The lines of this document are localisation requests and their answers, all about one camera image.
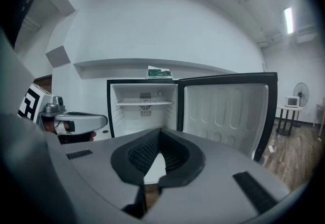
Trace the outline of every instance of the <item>wooden floor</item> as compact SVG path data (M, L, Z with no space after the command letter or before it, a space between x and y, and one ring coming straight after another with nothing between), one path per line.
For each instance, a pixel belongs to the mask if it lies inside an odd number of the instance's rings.
M272 145L274 152L270 153L268 147L266 148L263 154L265 160L263 165L290 190L294 190L310 180L322 156L324 131L320 141L319 127L312 127L312 124L293 127L289 137L277 134L275 131L277 127L278 120L275 121L268 144Z

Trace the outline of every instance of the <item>refrigerator shelf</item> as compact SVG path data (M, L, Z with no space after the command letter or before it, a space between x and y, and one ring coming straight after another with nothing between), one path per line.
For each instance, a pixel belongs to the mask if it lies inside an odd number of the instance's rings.
M169 100L163 100L163 99L156 99L156 100L141 100L141 99L129 99L124 100L122 102L118 102L115 105L116 106L155 106L155 105L170 105L174 102Z

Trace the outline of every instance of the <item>ceiling light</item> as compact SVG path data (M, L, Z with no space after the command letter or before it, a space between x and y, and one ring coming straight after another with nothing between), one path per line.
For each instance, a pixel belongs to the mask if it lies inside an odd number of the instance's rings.
M291 34L294 32L294 21L293 21L292 9L291 8L285 9L284 14L285 14L286 28L287 28L288 34Z

